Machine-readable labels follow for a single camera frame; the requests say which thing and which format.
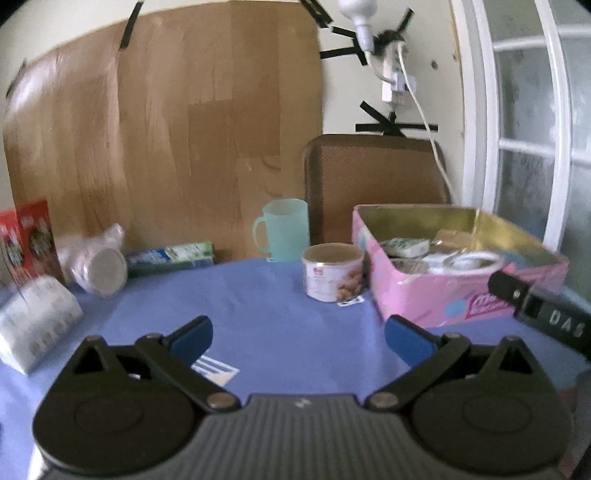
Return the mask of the clear orange snack bag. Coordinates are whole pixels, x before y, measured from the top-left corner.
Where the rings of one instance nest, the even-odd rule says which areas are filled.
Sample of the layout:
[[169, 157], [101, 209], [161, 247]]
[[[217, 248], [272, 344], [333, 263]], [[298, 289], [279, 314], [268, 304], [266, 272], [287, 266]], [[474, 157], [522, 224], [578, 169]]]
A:
[[455, 254], [475, 251], [477, 241], [471, 232], [440, 229], [431, 242], [435, 253]]

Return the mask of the green white soft packet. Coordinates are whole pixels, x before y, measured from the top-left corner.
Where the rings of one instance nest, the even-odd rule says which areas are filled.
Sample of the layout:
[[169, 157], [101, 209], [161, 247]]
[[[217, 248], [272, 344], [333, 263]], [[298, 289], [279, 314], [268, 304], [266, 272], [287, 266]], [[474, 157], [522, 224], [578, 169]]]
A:
[[380, 246], [389, 257], [415, 259], [427, 255], [431, 243], [428, 239], [392, 238], [382, 241]]

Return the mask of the striped paper card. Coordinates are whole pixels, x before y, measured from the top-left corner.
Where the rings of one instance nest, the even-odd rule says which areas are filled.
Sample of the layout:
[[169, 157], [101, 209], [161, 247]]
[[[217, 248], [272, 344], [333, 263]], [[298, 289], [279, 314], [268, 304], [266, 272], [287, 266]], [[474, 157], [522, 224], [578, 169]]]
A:
[[228, 385], [228, 383], [240, 373], [238, 368], [207, 355], [199, 357], [197, 361], [191, 365], [191, 369], [219, 387]]

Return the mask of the pink macaron biscuit tin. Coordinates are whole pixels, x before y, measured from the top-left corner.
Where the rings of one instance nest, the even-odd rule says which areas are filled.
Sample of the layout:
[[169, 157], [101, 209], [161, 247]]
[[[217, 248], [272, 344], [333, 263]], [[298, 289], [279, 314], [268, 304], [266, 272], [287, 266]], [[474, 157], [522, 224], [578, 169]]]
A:
[[381, 317], [401, 315], [423, 328], [508, 314], [509, 305], [488, 290], [499, 270], [558, 292], [569, 268], [538, 238], [474, 208], [359, 205], [352, 237], [366, 253]]

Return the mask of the black qr marker sticker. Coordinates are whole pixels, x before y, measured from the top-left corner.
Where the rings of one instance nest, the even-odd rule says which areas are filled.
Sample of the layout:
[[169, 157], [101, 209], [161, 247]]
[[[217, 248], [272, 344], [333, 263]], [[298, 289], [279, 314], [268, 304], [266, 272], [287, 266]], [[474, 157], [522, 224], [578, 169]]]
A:
[[363, 302], [365, 302], [365, 298], [363, 298], [363, 296], [359, 295], [359, 296], [353, 297], [352, 299], [349, 299], [349, 300], [339, 301], [337, 303], [337, 305], [341, 308], [345, 308], [345, 307], [353, 306], [356, 304], [362, 304]]

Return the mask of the blue tablecloth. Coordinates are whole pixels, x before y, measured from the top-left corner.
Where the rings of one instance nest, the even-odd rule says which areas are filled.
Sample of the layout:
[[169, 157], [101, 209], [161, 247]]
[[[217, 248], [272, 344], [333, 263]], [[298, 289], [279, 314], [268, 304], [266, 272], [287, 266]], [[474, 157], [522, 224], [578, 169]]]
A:
[[81, 341], [92, 335], [125, 345], [148, 333], [168, 334], [197, 316], [213, 323], [208, 356], [235, 368], [230, 392], [353, 394], [359, 398], [407, 370], [386, 345], [372, 297], [349, 307], [304, 293], [300, 264], [229, 263], [131, 280], [103, 299], [74, 289], [82, 320], [30, 375], [1, 370], [1, 475], [26, 477], [37, 407]]

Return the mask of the blue green toothpaste box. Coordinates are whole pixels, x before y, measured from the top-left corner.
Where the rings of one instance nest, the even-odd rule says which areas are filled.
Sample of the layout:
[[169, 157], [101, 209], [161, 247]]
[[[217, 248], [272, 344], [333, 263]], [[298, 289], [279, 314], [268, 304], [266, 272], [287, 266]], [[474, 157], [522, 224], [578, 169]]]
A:
[[211, 242], [197, 242], [130, 252], [124, 255], [130, 277], [209, 267], [214, 264]]

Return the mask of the clear plastic wrapped cup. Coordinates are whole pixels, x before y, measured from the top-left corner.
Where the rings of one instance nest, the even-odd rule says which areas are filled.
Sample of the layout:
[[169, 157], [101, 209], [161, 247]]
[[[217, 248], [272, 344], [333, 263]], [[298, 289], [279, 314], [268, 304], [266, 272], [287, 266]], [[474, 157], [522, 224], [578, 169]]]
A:
[[57, 249], [66, 282], [104, 298], [118, 293], [128, 276], [122, 253], [124, 239], [125, 231], [118, 223], [94, 237], [68, 238]]

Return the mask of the round biscuit can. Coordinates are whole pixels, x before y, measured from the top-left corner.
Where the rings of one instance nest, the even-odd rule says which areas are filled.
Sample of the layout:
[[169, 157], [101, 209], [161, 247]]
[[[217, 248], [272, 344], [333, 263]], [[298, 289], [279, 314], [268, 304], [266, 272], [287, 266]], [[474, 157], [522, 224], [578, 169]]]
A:
[[352, 244], [322, 243], [301, 256], [304, 289], [308, 297], [324, 303], [353, 300], [363, 288], [363, 251]]

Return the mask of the white tissue pack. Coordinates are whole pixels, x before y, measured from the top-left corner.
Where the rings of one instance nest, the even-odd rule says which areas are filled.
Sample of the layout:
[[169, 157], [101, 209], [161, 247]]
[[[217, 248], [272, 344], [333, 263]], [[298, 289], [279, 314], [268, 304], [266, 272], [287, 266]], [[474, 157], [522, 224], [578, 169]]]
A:
[[82, 316], [76, 297], [60, 281], [33, 279], [1, 308], [1, 361], [30, 374]]

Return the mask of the mint green plastic mug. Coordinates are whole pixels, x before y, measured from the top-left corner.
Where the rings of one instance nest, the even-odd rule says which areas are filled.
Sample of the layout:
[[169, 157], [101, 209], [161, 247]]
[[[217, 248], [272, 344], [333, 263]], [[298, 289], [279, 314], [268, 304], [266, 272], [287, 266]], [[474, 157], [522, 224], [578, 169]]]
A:
[[[259, 243], [257, 228], [266, 230], [267, 246]], [[274, 262], [297, 262], [311, 246], [308, 203], [301, 199], [276, 199], [263, 207], [263, 215], [252, 224], [252, 241], [260, 253]]]

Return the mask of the red snack box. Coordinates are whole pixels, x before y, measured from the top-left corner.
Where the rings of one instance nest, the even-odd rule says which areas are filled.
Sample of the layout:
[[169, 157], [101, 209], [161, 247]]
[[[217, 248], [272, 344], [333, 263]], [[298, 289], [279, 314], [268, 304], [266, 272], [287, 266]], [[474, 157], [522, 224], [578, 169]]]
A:
[[19, 287], [44, 275], [64, 283], [45, 199], [1, 213], [1, 252]]

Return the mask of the brown chair backrest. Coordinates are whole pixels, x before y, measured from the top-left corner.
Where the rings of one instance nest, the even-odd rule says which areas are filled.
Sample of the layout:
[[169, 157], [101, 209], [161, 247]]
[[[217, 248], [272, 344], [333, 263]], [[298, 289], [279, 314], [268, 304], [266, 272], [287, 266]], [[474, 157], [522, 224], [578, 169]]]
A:
[[325, 134], [303, 151], [311, 243], [352, 240], [353, 209], [367, 204], [449, 204], [427, 140]]

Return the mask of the white power adapter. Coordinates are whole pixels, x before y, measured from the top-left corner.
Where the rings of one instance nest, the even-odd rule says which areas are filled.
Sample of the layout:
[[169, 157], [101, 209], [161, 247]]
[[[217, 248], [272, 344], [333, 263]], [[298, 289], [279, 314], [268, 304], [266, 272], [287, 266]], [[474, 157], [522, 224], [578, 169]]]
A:
[[391, 75], [391, 81], [382, 82], [381, 100], [387, 104], [404, 104], [410, 96], [410, 90], [417, 89], [415, 76], [410, 75], [406, 81], [404, 72], [400, 68], [395, 69]]

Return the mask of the brown cardboard sheet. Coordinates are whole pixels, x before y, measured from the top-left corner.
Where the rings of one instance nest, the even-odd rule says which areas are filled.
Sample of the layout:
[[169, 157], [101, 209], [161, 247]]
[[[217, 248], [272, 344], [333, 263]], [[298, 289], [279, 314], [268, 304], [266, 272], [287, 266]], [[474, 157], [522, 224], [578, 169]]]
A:
[[17, 205], [58, 243], [121, 225], [130, 250], [211, 242], [257, 256], [252, 223], [304, 194], [322, 131], [317, 26], [297, 3], [232, 1], [120, 22], [34, 61], [3, 132]]

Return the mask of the white light bulb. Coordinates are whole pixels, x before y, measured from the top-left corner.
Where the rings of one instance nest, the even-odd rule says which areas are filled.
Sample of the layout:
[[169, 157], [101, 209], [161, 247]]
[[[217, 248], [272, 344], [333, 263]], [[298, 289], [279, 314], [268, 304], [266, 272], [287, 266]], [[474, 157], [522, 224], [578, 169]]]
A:
[[373, 53], [375, 43], [370, 20], [378, 11], [377, 0], [339, 0], [338, 5], [342, 15], [353, 22], [363, 52]]

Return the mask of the white window frame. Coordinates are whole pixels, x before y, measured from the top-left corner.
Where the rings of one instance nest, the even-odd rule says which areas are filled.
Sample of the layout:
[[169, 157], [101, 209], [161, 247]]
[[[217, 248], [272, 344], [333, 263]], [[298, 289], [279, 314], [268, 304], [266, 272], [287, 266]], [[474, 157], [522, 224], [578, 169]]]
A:
[[454, 1], [464, 87], [460, 200], [590, 258], [590, 4]]

